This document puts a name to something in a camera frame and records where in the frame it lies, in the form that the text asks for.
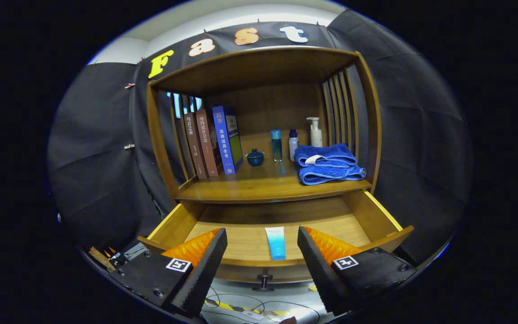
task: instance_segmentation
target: clear glass bottle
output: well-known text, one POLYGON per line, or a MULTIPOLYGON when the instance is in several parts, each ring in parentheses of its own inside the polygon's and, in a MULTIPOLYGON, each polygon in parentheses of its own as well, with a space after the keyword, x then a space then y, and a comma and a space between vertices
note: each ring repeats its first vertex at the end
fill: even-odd
POLYGON ((281 130, 271 131, 271 144, 273 145, 273 160, 275 164, 283 164, 283 149, 281 146, 281 130))

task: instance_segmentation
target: wooden cabinet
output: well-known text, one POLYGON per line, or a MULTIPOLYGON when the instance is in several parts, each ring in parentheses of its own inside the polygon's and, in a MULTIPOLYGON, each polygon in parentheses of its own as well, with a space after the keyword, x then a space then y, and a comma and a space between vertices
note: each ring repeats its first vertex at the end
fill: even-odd
MULTIPOLYGON (((309 46, 249 49, 220 55, 149 82, 147 112, 161 177, 177 207, 147 238, 156 252, 172 248, 217 227, 227 230, 228 247, 217 277, 256 281, 264 272, 273 281, 309 279, 297 246, 298 226, 306 225, 364 250, 381 246, 392 251, 411 233, 374 199, 380 162, 380 111, 371 73, 360 53, 309 46), (323 143, 346 143, 358 157, 357 107, 347 68, 357 68, 369 120, 369 164, 361 181, 333 181, 315 186, 299 182, 290 162, 289 129, 309 144, 306 117, 320 117, 323 143), (262 166, 243 161, 234 175, 198 179, 192 162, 181 159, 187 180, 177 186, 161 131, 157 92, 202 98, 205 108, 228 105, 236 111, 243 154, 265 152, 262 166), (281 129, 284 164, 272 161, 271 129, 281 129), (265 227, 284 226, 286 259, 272 261, 265 227)), ((175 127, 179 153, 185 132, 175 127)))

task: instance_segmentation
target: towel label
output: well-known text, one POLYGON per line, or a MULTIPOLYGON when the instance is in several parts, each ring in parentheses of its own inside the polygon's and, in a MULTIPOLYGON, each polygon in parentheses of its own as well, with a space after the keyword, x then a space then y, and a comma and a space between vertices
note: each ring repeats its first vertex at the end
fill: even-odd
POLYGON ((314 156, 311 156, 310 158, 308 158, 306 161, 305 161, 305 164, 313 164, 315 165, 315 160, 317 160, 317 158, 325 158, 325 156, 322 156, 322 155, 314 155, 314 156))

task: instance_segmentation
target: brown book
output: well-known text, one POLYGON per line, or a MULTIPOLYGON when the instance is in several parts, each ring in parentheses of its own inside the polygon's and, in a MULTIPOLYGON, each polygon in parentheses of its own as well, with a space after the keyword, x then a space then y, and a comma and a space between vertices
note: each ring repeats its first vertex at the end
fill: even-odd
POLYGON ((183 116, 185 121, 185 131, 187 132, 187 141, 189 142, 189 150, 191 151, 191 158, 199 179, 207 179, 207 170, 203 163, 203 156, 201 154, 201 141, 199 140, 199 132, 195 123, 195 115, 189 112, 183 116))
POLYGON ((221 160, 221 152, 217 144, 217 134, 211 114, 210 110, 201 109, 195 113, 195 118, 197 129, 199 129, 205 166, 207 166, 209 176, 218 176, 223 168, 223 161, 221 160))

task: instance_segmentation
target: wooden drawer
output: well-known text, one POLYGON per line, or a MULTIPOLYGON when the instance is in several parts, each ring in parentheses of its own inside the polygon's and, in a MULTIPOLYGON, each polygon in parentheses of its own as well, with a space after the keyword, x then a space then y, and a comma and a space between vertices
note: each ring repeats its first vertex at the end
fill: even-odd
POLYGON ((360 190, 334 197, 278 203, 220 205, 184 201, 147 238, 139 240, 150 250, 163 252, 209 230, 224 227, 228 247, 216 277, 257 281, 256 275, 270 271, 274 282, 299 281, 309 279, 297 246, 300 225, 363 250, 380 246, 388 252, 413 230, 413 226, 401 228, 368 191, 360 190), (274 226, 285 228, 286 260, 271 260, 264 228, 274 226))

